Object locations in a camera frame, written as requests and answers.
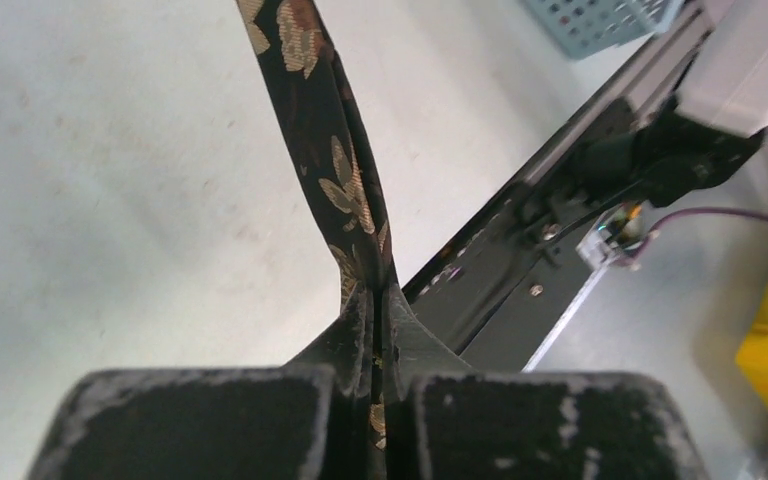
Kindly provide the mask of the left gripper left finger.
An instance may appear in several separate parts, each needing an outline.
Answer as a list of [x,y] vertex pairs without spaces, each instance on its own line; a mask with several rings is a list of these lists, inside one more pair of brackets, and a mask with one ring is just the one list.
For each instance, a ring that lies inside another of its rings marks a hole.
[[326,479],[365,472],[373,301],[287,364],[102,370],[75,383],[32,479]]

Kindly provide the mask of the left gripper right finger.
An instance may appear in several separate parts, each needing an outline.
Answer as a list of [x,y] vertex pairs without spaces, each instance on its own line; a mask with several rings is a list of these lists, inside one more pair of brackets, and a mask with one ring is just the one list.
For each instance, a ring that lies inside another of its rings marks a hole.
[[391,479],[704,479],[666,388],[629,372],[470,370],[381,299]]

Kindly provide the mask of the black gold floral tie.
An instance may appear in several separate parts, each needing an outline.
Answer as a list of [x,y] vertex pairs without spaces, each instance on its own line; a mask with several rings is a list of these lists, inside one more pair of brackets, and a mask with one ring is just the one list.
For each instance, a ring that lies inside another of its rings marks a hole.
[[283,141],[340,277],[338,318],[295,357],[336,374],[339,450],[388,447],[386,330],[402,295],[390,222],[368,135],[340,55],[316,4],[237,5]]

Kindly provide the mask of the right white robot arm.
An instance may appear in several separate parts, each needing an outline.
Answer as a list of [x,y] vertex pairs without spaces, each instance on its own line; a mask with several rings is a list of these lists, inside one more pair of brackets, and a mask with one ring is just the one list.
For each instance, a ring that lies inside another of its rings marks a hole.
[[678,115],[748,138],[768,127],[768,1],[736,1],[676,89]]

